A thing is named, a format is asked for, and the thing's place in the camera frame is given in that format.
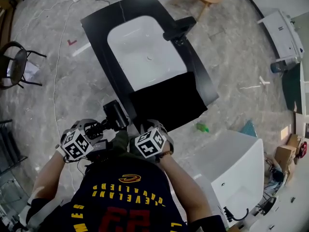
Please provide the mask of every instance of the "person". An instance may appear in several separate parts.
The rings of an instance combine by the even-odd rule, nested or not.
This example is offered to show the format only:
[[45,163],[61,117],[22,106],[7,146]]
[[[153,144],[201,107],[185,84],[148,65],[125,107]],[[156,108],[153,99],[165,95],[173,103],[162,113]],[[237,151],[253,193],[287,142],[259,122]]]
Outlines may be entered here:
[[[213,216],[198,184],[172,157],[166,141],[157,162],[126,152],[126,130],[112,140],[113,157],[88,166],[72,200],[56,207],[40,224],[39,231],[66,232],[225,232],[220,216]],[[65,166],[57,150],[39,173],[26,223],[55,200],[60,174]],[[187,215],[187,223],[175,205],[169,182]]]

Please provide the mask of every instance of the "white appliance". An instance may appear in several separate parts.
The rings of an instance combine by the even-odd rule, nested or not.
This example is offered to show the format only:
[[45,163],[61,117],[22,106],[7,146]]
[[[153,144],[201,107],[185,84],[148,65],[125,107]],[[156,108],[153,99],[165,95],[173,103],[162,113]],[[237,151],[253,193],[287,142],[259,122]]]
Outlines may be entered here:
[[302,58],[304,47],[290,19],[280,10],[264,17],[257,23],[264,23],[280,58],[277,61]]
[[111,30],[108,45],[134,91],[187,72],[163,29],[150,16],[140,16]]
[[262,199],[264,151],[262,139],[226,130],[189,159],[196,182],[205,192],[211,211],[228,221],[224,208],[236,219],[244,218]]

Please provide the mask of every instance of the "bathtub faucet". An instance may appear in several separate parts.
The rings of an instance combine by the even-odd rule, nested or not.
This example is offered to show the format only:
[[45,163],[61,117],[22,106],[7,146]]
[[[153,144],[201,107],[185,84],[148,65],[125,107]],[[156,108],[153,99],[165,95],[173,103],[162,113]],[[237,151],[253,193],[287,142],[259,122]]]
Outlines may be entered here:
[[174,40],[177,45],[182,45],[185,36],[196,23],[192,16],[177,20],[173,28],[163,33],[163,38],[166,41]]

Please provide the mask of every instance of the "marble floor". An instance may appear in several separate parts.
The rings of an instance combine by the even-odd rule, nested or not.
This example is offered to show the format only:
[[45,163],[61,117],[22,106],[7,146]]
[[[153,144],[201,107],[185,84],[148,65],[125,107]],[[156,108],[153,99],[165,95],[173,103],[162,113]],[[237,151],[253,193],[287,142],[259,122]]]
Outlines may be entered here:
[[[171,0],[159,1],[174,19],[197,17],[203,7],[198,0],[181,0],[177,6],[171,5]],[[77,49],[89,42],[80,19],[108,3],[80,0],[68,12],[70,4],[71,1],[65,0],[25,0],[18,4],[14,16],[12,40],[47,55],[47,58],[36,55],[29,58],[40,68],[33,80],[41,82],[43,87],[15,86],[0,92],[0,117],[14,120],[12,127],[17,144],[22,154],[28,156],[14,170],[28,194],[59,142],[55,116],[62,133],[82,118],[102,120],[103,104],[117,98],[91,47],[73,57]],[[256,23],[259,19],[248,0],[223,0],[210,6],[188,34],[220,98],[200,118],[170,133],[175,142],[174,157],[180,164],[207,147],[207,142],[220,131],[237,131],[249,119],[253,120],[258,137],[263,139],[264,150],[269,153],[282,143],[281,130],[293,128],[293,115],[285,105],[281,78],[269,69],[275,56]],[[260,84],[259,76],[270,84]],[[199,121],[209,127],[210,133],[196,130],[195,124]],[[105,136],[112,139],[114,132],[109,131]],[[79,167],[84,169],[85,164],[81,161]],[[70,170],[72,179],[66,165],[59,186],[59,192],[67,196],[73,194],[72,184],[77,189],[83,177],[76,163],[70,165]]]

